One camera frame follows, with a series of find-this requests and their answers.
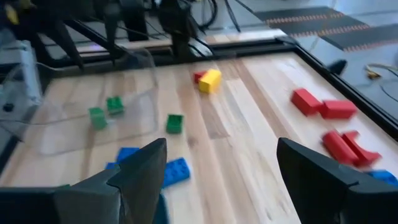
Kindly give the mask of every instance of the toy block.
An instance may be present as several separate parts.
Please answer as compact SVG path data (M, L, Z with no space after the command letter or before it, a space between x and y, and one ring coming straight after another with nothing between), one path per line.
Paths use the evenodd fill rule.
M363 149L355 142L355 138L358 136L357 131L350 131L344 133L341 138L351 148L351 150L358 156L358 160L354 163L356 167L369 166L376 160L381 158L381 155L377 152L369 152Z
M100 130L106 127L105 113L101 108L90 108L88 112L90 114L91 124L95 129Z
M322 105L304 88L294 90L290 100L305 116L316 114Z
M110 115L123 113L124 106L120 96L108 97L106 99L106 107Z
M179 134L182 132L183 116L177 114L169 114L167 118L166 131L170 134Z
M355 104L349 100L325 100L319 113L324 119L350 119L356 110Z
M109 162L107 163L105 169L113 169L117 165L116 162Z
M207 71L204 71L204 72L195 72L195 73L193 74L193 81L194 81L196 84L198 84L198 83L199 83L199 79L200 79L201 77L203 77L203 76L206 74L206 72L207 72Z
M138 150L138 147L122 147L119 151L118 157L116 158L116 162L121 162L123 159L133 155Z
M369 172L365 172L365 174L370 175L371 177L374 177L377 180L381 180L388 184L398 186L397 178L386 170L372 170Z
M349 148L337 131L330 131L322 137L323 145L338 162L353 165L358 156Z
M166 164L163 188L166 188L172 184L188 179L189 177L190 177L189 168L184 158L179 158L174 161L170 161Z
M213 93L221 83L221 72L210 69L199 79L199 90L204 93Z

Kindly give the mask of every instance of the yellow lego brick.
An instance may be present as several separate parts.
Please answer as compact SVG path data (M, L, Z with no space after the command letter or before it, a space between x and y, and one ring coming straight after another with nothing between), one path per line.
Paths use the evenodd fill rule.
M220 83L221 72L215 69L210 69L199 79L199 90L204 93L213 93Z

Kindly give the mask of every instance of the wood plank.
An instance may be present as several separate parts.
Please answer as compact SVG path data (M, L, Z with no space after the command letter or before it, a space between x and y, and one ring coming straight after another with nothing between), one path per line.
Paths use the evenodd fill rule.
M235 42L279 34L217 35L208 41ZM203 95L193 84L192 74L209 68L220 69L223 81L215 94ZM277 140L287 136L328 155L320 136L331 129L358 130L360 145L383 155L373 167L398 175L398 145L373 121L362 112L351 121L305 117L290 102L296 88L306 88L320 100L344 99L295 54L230 57L55 80L46 99L69 120L31 126L28 136L41 138L27 138L35 144L18 145L0 185L74 184L103 170L115 160L120 147L142 147L166 137L168 160L184 157L191 170L188 181L163 191L171 223L300 223L280 175ZM115 95L123 98L124 116L110 118L103 132L93 131L87 109L104 108L106 98ZM34 120L59 119L48 119L49 108L38 110ZM184 115L182 134L165 132L170 113Z

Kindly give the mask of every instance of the transparent container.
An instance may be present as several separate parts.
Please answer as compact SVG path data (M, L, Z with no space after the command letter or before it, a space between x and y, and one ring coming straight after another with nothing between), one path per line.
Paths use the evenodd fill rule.
M1 105L10 100L16 103L12 113L0 112L0 125L28 147L48 155L156 131L158 84L153 59L146 50L129 53L124 71L52 80L39 104L26 95L20 65L2 85ZM122 99L124 112L111 116L106 99L114 96ZM103 129L91 123L88 110L94 107L104 111L107 125Z

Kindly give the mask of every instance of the green lego brick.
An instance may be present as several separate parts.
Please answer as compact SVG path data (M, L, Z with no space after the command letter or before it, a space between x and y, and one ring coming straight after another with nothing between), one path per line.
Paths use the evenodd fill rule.
M120 96L109 97L106 99L106 107L110 115L124 112L124 106Z
M182 115L169 114L167 118L166 131L170 134L179 134L182 132Z
M103 129L108 124L105 119L105 113L101 108L90 108L89 110L91 124L97 130Z

